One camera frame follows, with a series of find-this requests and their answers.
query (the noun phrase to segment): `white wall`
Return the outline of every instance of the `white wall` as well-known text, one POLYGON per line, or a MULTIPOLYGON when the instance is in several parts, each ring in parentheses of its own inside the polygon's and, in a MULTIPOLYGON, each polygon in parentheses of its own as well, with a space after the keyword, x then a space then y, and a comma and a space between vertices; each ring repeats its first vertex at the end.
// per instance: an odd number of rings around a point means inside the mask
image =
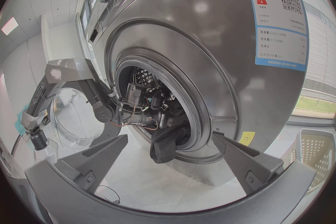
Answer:
POLYGON ((37 87, 24 42, 2 64, 8 97, 15 115, 28 104, 37 87))
POLYGON ((5 79, 0 77, 0 137, 7 151, 11 152, 19 135, 14 123, 17 121, 6 91, 5 79))
POLYGON ((41 29, 46 60, 83 58, 74 21, 50 29, 47 20, 42 19, 41 29))
POLYGON ((45 67, 41 34, 24 42, 4 60, 2 70, 15 115, 30 102, 37 84, 44 76, 45 67))

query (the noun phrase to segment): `blue label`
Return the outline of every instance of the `blue label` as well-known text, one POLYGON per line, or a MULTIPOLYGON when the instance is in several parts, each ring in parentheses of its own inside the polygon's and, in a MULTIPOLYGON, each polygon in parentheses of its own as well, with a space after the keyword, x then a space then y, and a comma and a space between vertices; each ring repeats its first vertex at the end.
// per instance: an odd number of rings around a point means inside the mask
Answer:
POLYGON ((306 71, 309 36, 302 0, 251 0, 256 27, 255 64, 306 71))

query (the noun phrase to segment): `wire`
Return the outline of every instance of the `wire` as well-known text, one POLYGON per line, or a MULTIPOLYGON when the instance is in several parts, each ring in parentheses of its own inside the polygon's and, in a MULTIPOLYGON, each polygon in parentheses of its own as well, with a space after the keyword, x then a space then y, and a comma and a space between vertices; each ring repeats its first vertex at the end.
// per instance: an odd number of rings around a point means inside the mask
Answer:
POLYGON ((156 131, 159 128, 159 123, 158 123, 158 121, 155 121, 155 123, 156 123, 156 129, 147 128, 147 127, 144 127, 144 129, 148 129, 148 130, 151 130, 151 131, 156 131))
POLYGON ((133 116, 134 116, 134 113, 135 113, 135 108, 137 107, 137 105, 136 104, 134 104, 134 108, 133 108, 133 113, 132 113, 132 116, 131 116, 131 118, 130 118, 130 120, 127 122, 127 123, 125 123, 125 124, 122 124, 122 125, 118 125, 118 124, 115 124, 114 122, 112 122, 112 121, 110 121, 113 125, 115 125, 115 126, 117 126, 117 127, 125 127, 126 125, 128 125, 131 121, 132 121, 132 118, 133 118, 133 116))
POLYGON ((108 188, 108 189, 112 190, 118 196, 118 199, 120 201, 120 197, 119 197, 118 193, 116 193, 115 190, 111 189, 110 187, 104 186, 104 185, 99 185, 99 187, 105 187, 105 188, 108 188))

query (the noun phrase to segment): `stainless steel surface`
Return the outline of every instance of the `stainless steel surface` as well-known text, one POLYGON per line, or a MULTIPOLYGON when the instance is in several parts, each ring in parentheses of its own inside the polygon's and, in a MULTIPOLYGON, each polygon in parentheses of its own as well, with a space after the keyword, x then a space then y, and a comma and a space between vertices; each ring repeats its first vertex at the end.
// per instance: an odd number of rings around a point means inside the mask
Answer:
POLYGON ((94 52, 105 59, 111 87, 118 89, 124 59, 145 55, 147 65, 168 70, 192 100, 202 128, 189 152, 177 152, 184 161, 218 160, 212 130, 236 141, 255 132, 250 146, 265 151, 303 85, 305 72, 255 65, 251 0, 111 0, 99 24, 94 52))

